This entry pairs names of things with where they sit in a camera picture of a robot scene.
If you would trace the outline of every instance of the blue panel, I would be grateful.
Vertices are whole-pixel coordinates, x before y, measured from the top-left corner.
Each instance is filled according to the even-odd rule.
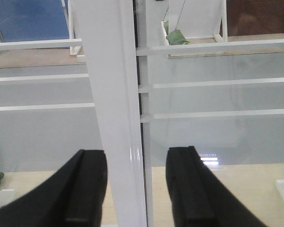
[[[2,42],[69,38],[61,0],[0,0]]]

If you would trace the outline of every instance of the white metal frame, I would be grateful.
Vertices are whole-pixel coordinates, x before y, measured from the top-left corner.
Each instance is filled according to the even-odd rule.
[[[133,2],[71,3],[84,43],[118,226],[146,227]]]
[[[94,103],[67,103],[49,105],[20,105],[20,106],[0,106],[0,111],[20,111],[20,110],[54,110],[69,108],[88,108],[95,107]]]

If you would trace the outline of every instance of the wooden floor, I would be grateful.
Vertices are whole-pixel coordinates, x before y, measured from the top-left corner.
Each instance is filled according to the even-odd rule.
[[[0,69],[79,64],[69,49],[28,49],[0,52]]]
[[[284,179],[284,164],[233,165],[212,168],[213,173],[269,227],[284,227],[284,202],[275,181]],[[54,171],[6,173],[2,189],[16,189],[16,197],[27,193]],[[173,227],[171,203],[165,182],[165,167],[153,167],[154,226]],[[117,224],[108,185],[103,205],[103,225]]]

